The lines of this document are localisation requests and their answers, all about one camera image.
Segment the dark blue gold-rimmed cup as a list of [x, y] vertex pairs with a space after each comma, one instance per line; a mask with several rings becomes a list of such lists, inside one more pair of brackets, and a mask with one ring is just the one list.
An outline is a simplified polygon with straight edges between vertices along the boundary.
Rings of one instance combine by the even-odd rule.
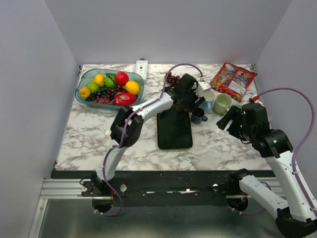
[[205, 111], [201, 108], [196, 108], [191, 114], [191, 121], [194, 124], [200, 124], [201, 122], [208, 121], [208, 118], [205, 116]]

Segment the light blue hexagonal mug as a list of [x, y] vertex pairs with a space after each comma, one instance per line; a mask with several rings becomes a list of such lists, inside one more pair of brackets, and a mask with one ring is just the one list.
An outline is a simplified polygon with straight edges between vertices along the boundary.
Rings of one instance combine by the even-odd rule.
[[212, 110], [216, 95], [213, 90], [209, 90], [203, 93], [203, 97], [205, 98], [205, 101], [200, 105], [200, 108], [205, 112], [209, 112]]

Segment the light green ceramic mug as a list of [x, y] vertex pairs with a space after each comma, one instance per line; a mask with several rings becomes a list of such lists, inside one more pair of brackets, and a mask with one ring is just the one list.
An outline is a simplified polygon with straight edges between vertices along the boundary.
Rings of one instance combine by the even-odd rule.
[[225, 115], [232, 106], [232, 99], [227, 94], [219, 94], [213, 103], [213, 111], [219, 115]]

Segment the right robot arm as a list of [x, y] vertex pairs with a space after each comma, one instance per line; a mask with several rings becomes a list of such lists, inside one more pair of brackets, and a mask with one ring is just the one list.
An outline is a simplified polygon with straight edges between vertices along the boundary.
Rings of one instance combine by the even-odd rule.
[[317, 231], [317, 201], [293, 160], [293, 146], [280, 129], [270, 128], [266, 108], [259, 103], [233, 106], [216, 125], [247, 142], [265, 159], [277, 178], [284, 198], [264, 186], [247, 169], [233, 172], [228, 189], [254, 198], [272, 215], [286, 238], [304, 238]]

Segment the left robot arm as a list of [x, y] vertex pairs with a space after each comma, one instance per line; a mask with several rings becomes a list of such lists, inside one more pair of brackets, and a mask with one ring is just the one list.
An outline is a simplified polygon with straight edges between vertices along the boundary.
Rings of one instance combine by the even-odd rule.
[[173, 86], [164, 86], [157, 97], [136, 106], [123, 106], [118, 111], [111, 127], [111, 142], [99, 169], [91, 175], [93, 191], [99, 196], [114, 191], [109, 181], [114, 178], [119, 161], [127, 148], [139, 139], [143, 124], [157, 114], [173, 106], [192, 112], [204, 101], [203, 93], [210, 86], [203, 80], [196, 80], [184, 74]]

